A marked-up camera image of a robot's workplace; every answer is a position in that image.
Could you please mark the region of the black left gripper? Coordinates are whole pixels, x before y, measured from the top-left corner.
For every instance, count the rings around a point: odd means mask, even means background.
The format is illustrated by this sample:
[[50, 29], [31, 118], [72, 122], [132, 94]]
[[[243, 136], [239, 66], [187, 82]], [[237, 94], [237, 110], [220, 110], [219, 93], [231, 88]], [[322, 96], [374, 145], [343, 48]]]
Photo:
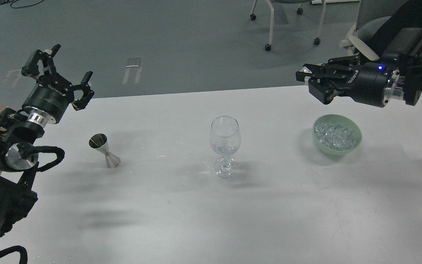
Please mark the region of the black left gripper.
[[[86, 72], [80, 84], [74, 86], [57, 73], [53, 58], [60, 48], [61, 45], [56, 44], [45, 51], [35, 50], [21, 69], [23, 76], [31, 77], [37, 82], [22, 104], [22, 109], [44, 111], [51, 116], [52, 124], [61, 121], [69, 103], [75, 111], [84, 110], [95, 94], [89, 85], [92, 71]], [[74, 99], [76, 91], [82, 91], [82, 97], [79, 99]]]

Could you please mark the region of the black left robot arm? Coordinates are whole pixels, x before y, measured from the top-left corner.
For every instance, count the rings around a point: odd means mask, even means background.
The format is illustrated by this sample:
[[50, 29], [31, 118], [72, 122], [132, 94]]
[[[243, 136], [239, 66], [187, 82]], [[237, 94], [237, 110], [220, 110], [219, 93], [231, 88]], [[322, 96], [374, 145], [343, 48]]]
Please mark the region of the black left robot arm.
[[[13, 225], [28, 216], [37, 202], [32, 190], [37, 173], [52, 169], [65, 157], [56, 146], [34, 146], [43, 137], [47, 124], [58, 124], [69, 105], [79, 111], [94, 96], [88, 71], [79, 85], [73, 85], [57, 72], [53, 59], [60, 44], [51, 49], [35, 50], [22, 67], [23, 76], [32, 77], [36, 85], [20, 110], [0, 111], [0, 238]], [[19, 263], [28, 262], [27, 250], [12, 246], [0, 251], [0, 259], [18, 252]]]

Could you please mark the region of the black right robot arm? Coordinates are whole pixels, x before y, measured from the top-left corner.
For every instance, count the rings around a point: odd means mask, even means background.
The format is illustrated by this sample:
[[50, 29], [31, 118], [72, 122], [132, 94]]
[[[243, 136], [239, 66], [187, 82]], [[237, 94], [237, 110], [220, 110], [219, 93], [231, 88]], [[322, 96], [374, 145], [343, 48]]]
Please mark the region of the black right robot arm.
[[392, 99], [417, 104], [422, 93], [422, 28], [402, 29], [381, 57], [371, 50], [365, 56], [369, 61], [364, 64], [360, 55], [305, 64], [295, 77], [323, 104], [337, 96], [375, 107], [385, 107]]

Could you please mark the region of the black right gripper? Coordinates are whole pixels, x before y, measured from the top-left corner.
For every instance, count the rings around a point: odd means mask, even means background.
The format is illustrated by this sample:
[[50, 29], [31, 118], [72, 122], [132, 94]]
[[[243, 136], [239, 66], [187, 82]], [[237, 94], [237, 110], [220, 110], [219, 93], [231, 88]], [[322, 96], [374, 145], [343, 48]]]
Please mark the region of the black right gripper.
[[[348, 74], [343, 82], [343, 74]], [[367, 62], [360, 65], [358, 55], [331, 58], [320, 70], [300, 70], [296, 80], [308, 86], [309, 93], [327, 105], [337, 96], [358, 103], [385, 107], [393, 96], [398, 70], [389, 65]]]

